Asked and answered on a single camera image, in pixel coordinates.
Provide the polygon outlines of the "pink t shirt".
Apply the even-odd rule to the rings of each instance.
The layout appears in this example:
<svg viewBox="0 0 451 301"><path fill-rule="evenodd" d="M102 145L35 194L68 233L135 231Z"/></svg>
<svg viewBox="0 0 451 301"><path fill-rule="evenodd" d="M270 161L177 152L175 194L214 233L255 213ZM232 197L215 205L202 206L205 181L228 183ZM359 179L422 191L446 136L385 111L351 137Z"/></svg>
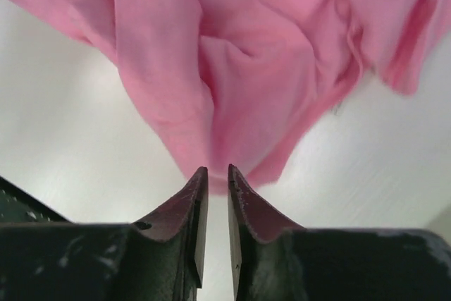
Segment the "pink t shirt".
<svg viewBox="0 0 451 301"><path fill-rule="evenodd" d="M10 0L96 47L180 170L226 190L277 180L299 139L368 70L416 91L450 0Z"/></svg>

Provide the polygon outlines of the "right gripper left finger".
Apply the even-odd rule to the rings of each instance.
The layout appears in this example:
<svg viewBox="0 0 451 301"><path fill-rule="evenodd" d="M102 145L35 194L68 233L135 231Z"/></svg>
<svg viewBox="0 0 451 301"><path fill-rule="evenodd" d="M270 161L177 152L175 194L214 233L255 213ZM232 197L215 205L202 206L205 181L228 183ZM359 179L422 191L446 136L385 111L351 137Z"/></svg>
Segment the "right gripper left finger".
<svg viewBox="0 0 451 301"><path fill-rule="evenodd" d="M194 300L208 174L133 223L75 223L1 181L2 300Z"/></svg>

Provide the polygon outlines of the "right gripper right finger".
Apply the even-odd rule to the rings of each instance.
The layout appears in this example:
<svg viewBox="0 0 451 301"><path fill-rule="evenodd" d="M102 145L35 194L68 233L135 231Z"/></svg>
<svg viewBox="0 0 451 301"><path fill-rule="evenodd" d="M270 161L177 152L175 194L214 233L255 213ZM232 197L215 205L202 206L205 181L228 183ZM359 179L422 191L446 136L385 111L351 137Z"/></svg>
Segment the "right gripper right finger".
<svg viewBox="0 0 451 301"><path fill-rule="evenodd" d="M236 300L449 300L450 246L402 228L305 228L228 168Z"/></svg>

